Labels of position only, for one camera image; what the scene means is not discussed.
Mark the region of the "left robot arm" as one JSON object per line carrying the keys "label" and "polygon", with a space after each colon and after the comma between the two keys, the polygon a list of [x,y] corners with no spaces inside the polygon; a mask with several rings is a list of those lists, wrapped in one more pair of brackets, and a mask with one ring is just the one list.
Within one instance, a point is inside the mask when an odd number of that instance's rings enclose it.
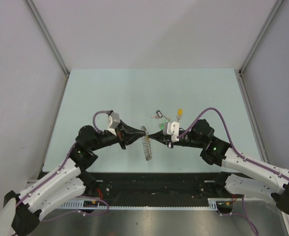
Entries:
{"label": "left robot arm", "polygon": [[144,130],[133,128],[121,120],[109,122],[109,128],[100,131],[91,125],[83,126],[65,159],[52,171],[30,187],[16,193],[9,191],[4,204],[15,200],[13,218],[9,229],[16,236],[27,236],[40,221],[63,203],[95,193],[95,179],[87,169],[97,160],[95,150],[119,144],[122,149],[140,138],[146,138]]}

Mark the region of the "metal disc with keyrings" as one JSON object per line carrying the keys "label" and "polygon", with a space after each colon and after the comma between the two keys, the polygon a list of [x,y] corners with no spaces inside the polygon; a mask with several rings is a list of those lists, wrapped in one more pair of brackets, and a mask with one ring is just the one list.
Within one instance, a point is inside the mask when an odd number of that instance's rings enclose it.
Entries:
{"label": "metal disc with keyrings", "polygon": [[141,130],[145,132],[145,137],[142,137],[144,156],[145,156],[146,161],[149,161],[152,159],[151,144],[147,143],[145,140],[146,138],[149,138],[149,132],[147,131],[145,126],[141,126]]}

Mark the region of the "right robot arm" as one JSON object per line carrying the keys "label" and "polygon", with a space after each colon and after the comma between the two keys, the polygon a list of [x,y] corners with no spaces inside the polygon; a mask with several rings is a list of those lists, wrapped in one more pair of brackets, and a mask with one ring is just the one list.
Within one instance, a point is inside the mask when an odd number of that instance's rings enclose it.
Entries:
{"label": "right robot arm", "polygon": [[256,160],[234,149],[231,142],[214,136],[214,129],[205,119],[198,120],[192,129],[184,132],[177,122],[168,124],[165,131],[149,136],[150,139],[174,146],[200,148],[201,158],[209,165],[232,169],[244,177],[221,172],[214,183],[219,197],[229,193],[247,195],[274,204],[289,215],[289,170]]}

